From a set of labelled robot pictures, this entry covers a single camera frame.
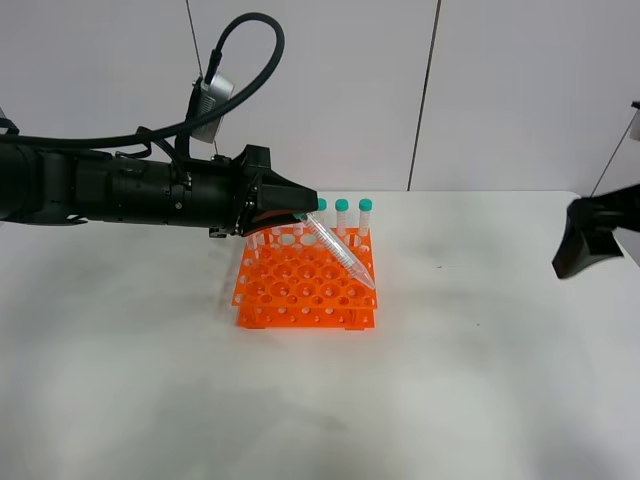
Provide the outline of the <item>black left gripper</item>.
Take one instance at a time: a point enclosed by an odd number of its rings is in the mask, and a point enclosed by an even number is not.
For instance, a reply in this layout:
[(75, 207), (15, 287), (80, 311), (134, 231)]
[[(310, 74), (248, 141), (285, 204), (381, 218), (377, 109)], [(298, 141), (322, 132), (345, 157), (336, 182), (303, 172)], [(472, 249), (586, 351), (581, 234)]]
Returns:
[(210, 160), (222, 168), (221, 175), (231, 185), (225, 223), (209, 228), (211, 239), (248, 237), (264, 229), (297, 223), (304, 213), (317, 210), (315, 190), (270, 171), (267, 147), (247, 145), (235, 158), (215, 154)]

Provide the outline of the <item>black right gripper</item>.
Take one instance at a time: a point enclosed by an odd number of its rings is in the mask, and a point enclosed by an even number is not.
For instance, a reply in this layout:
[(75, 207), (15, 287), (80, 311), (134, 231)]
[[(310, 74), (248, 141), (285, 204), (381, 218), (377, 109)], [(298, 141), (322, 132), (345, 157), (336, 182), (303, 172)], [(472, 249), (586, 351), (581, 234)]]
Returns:
[(623, 257), (613, 231), (639, 231), (639, 191), (635, 184), (602, 195), (574, 200), (552, 260), (558, 279), (569, 279), (596, 263)]

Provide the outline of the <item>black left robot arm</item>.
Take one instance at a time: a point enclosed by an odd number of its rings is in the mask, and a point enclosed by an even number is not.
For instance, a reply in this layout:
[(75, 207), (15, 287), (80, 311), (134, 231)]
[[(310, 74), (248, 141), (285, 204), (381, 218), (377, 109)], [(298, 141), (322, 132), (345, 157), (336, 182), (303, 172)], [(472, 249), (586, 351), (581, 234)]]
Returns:
[(235, 158), (163, 163), (142, 154), (28, 146), (1, 141), (1, 219), (75, 226), (89, 221), (204, 228), (245, 237), (294, 223), (318, 207), (317, 193), (271, 168), (266, 147)]

